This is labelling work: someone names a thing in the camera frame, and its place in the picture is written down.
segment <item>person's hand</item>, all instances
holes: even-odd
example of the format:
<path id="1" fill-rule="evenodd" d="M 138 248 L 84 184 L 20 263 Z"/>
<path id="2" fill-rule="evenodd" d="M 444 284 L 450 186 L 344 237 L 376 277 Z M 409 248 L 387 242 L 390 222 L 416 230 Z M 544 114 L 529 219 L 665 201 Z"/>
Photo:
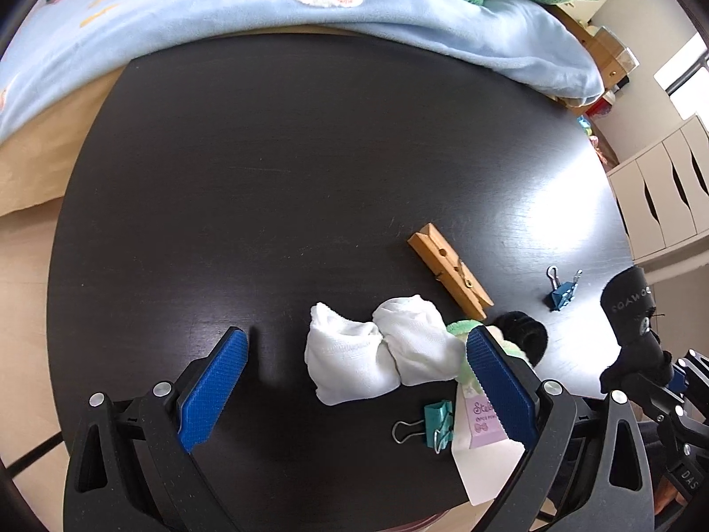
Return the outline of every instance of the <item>person's hand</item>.
<path id="1" fill-rule="evenodd" d="M 677 488 L 675 488 L 665 476 L 663 476 L 658 485 L 657 489 L 655 490 L 654 493 L 654 500 L 655 500 L 655 516 L 662 512 L 665 508 L 667 508 L 667 505 L 672 502 L 673 500 L 678 501 L 682 506 L 687 505 L 687 501 L 684 499 L 684 496 L 677 492 Z"/>

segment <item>silver bolt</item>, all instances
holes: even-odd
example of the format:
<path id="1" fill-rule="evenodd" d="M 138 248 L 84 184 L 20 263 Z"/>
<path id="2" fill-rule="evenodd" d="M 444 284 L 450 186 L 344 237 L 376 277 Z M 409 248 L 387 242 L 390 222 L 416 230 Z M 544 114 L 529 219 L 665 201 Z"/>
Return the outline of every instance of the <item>silver bolt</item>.
<path id="1" fill-rule="evenodd" d="M 155 384 L 155 387 L 153 387 L 152 392 L 158 398 L 162 398 L 162 396 L 167 396 L 171 392 L 171 390 L 172 385 L 169 382 L 160 382 Z"/>
<path id="2" fill-rule="evenodd" d="M 91 398 L 89 398 L 89 405 L 91 407 L 96 408 L 97 406 L 102 405 L 102 403 L 104 403 L 104 400 L 104 394 L 97 392 L 93 396 L 91 396 Z"/>
<path id="3" fill-rule="evenodd" d="M 548 382 L 544 383 L 544 391 L 550 396 L 559 396 L 559 394 L 561 394 L 564 389 L 561 388 L 561 384 L 559 382 L 549 380 Z"/>
<path id="4" fill-rule="evenodd" d="M 613 390 L 611 392 L 611 398 L 613 398 L 613 400 L 615 400 L 619 404 L 627 403 L 627 396 L 625 396 L 625 392 L 621 390 Z"/>

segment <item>black scrunchie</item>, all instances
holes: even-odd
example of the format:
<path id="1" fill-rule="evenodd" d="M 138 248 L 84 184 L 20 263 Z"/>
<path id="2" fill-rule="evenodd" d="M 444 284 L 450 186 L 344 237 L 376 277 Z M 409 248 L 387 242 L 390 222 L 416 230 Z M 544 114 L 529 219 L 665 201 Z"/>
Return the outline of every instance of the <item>black scrunchie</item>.
<path id="1" fill-rule="evenodd" d="M 524 312 L 507 312 L 499 316 L 492 325 L 502 330 L 505 340 L 519 346 L 527 355 L 531 365 L 539 364 L 549 343 L 544 324 Z"/>

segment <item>table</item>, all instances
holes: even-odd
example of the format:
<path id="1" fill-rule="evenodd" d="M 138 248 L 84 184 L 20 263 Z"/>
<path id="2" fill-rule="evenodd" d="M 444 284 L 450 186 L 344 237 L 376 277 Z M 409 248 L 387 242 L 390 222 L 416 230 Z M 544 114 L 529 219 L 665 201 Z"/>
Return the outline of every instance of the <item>table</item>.
<path id="1" fill-rule="evenodd" d="M 543 95 L 368 37 L 254 35 L 129 64 L 77 161 L 52 252 L 47 336 L 71 442 L 88 397 L 175 379 L 229 325 L 249 362 L 194 457 L 248 532 L 365 532 L 467 501 L 449 451 L 397 420 L 455 382 L 326 407 L 303 361 L 318 301 L 366 321 L 420 293 L 463 315 L 406 244 L 434 222 L 496 304 L 543 321 L 538 367 L 598 395 L 618 351 L 598 299 L 631 265 L 600 162 Z M 584 269 L 551 313 L 557 264 Z"/>

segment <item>white cabinet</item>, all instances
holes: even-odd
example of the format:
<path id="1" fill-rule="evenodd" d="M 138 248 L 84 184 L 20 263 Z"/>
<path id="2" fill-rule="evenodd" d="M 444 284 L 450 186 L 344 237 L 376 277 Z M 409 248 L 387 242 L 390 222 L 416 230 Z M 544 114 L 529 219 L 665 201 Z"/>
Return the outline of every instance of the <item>white cabinet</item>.
<path id="1" fill-rule="evenodd" d="M 608 173 L 636 261 L 709 236 L 709 135 L 694 116 Z"/>

